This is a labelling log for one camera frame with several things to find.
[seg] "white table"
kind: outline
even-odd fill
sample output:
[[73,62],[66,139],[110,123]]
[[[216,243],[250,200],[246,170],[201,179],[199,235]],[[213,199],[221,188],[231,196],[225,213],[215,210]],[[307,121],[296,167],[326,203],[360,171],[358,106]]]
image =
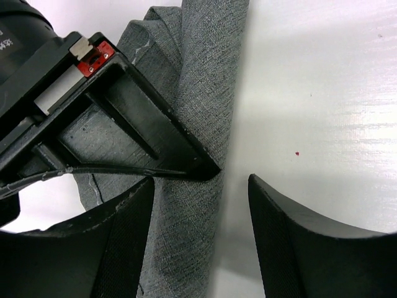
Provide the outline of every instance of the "white table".
[[[116,42],[150,5],[180,1],[30,3],[60,35],[102,31]],[[209,297],[264,296],[248,207],[251,173],[332,219],[397,230],[396,53],[395,1],[251,0]],[[46,228],[81,213],[73,183],[66,176],[25,190],[21,223],[11,230],[31,229],[28,219],[36,217]],[[39,192],[48,200],[54,187],[70,193],[58,205],[32,204]]]

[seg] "gray fabric strip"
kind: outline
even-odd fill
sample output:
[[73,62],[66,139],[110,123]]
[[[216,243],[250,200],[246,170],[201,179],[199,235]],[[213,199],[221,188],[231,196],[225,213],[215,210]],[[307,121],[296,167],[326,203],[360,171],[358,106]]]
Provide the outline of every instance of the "gray fabric strip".
[[[248,0],[153,7],[143,21],[130,22],[118,44],[222,168],[247,9]],[[138,297],[206,296],[222,177],[207,183],[156,179]],[[97,205],[98,189],[107,201],[141,179],[96,174],[92,185],[89,175],[75,178],[86,209]]]

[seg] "folded fabric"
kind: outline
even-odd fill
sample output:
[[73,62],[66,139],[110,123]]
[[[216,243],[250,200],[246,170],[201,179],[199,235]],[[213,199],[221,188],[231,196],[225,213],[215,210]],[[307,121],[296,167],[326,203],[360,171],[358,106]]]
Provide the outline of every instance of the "folded fabric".
[[[152,7],[143,21],[130,22],[118,44],[221,168],[248,2],[186,0],[181,8]],[[91,108],[81,122],[103,125],[108,120]],[[118,152],[104,146],[92,154],[131,158],[121,146]],[[141,179],[113,174],[75,178],[87,210]],[[222,186],[222,174],[207,183],[156,179],[138,297],[206,296]]]

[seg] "black plastic bracket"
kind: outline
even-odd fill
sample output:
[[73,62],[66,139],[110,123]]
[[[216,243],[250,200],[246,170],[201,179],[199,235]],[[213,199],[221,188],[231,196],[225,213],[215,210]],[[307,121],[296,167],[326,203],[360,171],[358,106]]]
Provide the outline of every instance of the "black plastic bracket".
[[[106,41],[115,49],[114,55],[92,76],[82,78],[48,115],[37,109],[34,100],[66,69],[78,64],[69,49],[80,38],[77,32],[64,40],[54,38],[0,86],[0,94],[7,95],[0,98],[0,125],[4,127],[0,132],[0,202],[29,184],[65,173],[206,181],[220,172],[157,90],[100,33],[90,42],[98,46]],[[126,102],[133,103],[133,112],[125,112]],[[71,127],[93,105],[133,140],[131,158],[125,164],[82,157],[62,137],[68,133],[73,137]],[[106,134],[98,137],[107,142]]]

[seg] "red plastic latch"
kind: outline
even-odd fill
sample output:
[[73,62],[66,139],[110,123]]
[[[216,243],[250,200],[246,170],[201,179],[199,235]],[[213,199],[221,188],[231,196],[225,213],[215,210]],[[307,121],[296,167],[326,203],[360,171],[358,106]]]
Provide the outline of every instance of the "red plastic latch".
[[86,62],[80,62],[77,65],[79,71],[81,71],[86,78],[92,76],[92,74],[95,73],[111,56],[113,56],[115,52],[112,46],[107,42],[100,43],[97,49],[100,53],[100,56],[95,57],[95,55],[93,55],[93,57],[88,59],[88,61],[91,59],[95,60],[93,63],[89,64]]

